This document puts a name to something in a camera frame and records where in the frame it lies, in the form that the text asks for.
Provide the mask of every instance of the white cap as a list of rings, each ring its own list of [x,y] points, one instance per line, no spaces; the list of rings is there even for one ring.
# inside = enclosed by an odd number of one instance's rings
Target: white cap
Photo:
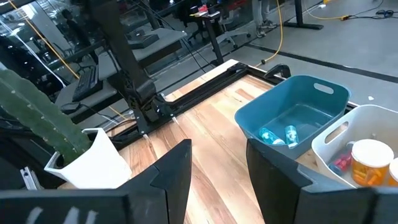
[[[385,167],[394,159],[394,152],[383,142],[373,139],[363,139],[354,143],[353,158],[372,168]]]
[[[285,144],[285,142],[281,139],[276,139],[272,144]]]
[[[297,142],[292,142],[292,143],[290,143],[289,145],[288,145],[288,147],[294,147],[294,146],[296,146],[298,143]]]
[[[398,182],[398,158],[390,163],[390,175]]]

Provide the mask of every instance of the red object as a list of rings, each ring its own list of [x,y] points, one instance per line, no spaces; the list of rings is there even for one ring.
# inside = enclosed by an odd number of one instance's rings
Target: red object
[[[337,166],[341,171],[347,171],[347,168],[351,165],[352,157],[351,153],[341,155],[335,162],[334,165]]]
[[[247,0],[236,0],[236,1],[234,1],[234,3],[232,3],[228,6],[228,10],[237,9],[237,8],[241,7],[243,4],[245,4],[246,2],[247,2]]]
[[[207,5],[199,7],[199,12],[207,12]]]

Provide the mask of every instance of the white plastic bin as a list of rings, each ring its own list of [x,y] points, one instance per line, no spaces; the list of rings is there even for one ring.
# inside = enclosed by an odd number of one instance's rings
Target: white plastic bin
[[[326,138],[340,126],[347,128],[326,143]],[[359,187],[351,178],[351,171],[340,177],[329,169],[328,163],[347,142],[369,139],[373,134],[376,135],[376,140],[391,147],[395,157],[398,156],[398,112],[396,111],[376,105],[362,105],[326,128],[312,141],[312,149],[321,174],[343,184]]]

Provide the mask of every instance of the wooden tabletop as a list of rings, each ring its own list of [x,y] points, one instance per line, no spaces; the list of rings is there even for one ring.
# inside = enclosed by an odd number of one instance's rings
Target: wooden tabletop
[[[171,93],[167,100],[183,96],[235,63],[225,62]],[[246,76],[178,116],[178,124],[169,122],[149,134],[149,140],[142,138],[120,154],[135,176],[183,139],[192,139],[192,180],[185,223],[264,224],[246,164],[246,138],[234,114],[270,88],[270,84]],[[312,150],[297,160],[317,170]]]

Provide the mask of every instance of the yellow cable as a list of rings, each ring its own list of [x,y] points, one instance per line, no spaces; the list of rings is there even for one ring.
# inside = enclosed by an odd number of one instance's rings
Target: yellow cable
[[[329,4],[329,3],[331,3],[332,1],[335,1],[335,0],[323,0],[323,3],[324,3],[324,4]]]
[[[310,16],[316,18],[316,19],[320,19],[320,20],[340,19],[340,20],[343,20],[343,18],[346,16],[346,15],[344,15],[344,16],[339,16],[339,17],[317,17],[317,16],[314,16],[314,15],[311,14],[311,12],[308,10],[306,2],[307,2],[307,0],[304,0],[305,11],[308,13],[308,15],[310,15]]]
[[[279,42],[279,47],[278,50],[269,58],[265,59],[265,63],[267,63],[269,60],[273,59],[280,51],[280,49],[282,48],[282,43],[284,41],[284,28],[283,28],[283,22],[282,22],[282,14],[280,13],[280,6],[279,6],[279,0],[276,0],[276,4],[278,6],[278,14],[279,14],[279,26],[280,26],[280,42]]]
[[[72,74],[77,78],[80,79],[80,77],[75,73],[75,71],[73,71],[69,65],[61,58],[61,56],[57,53],[57,51],[47,42],[47,40],[44,39],[44,37],[37,31],[37,29],[30,23],[30,21],[23,16],[20,12],[19,9],[17,8],[17,6],[12,3],[11,0],[8,0],[8,3],[17,11],[17,13],[23,17],[26,21],[26,23],[28,23],[28,25],[30,25],[30,27],[33,29],[33,31],[45,42],[45,44],[51,49],[51,51],[61,60],[61,62],[64,64],[64,66],[66,66],[70,72],[72,72]],[[124,119],[127,119],[125,116],[123,116],[121,113],[117,112],[115,109],[113,109],[111,106],[109,106],[109,108],[111,110],[113,110],[117,115],[121,116]]]

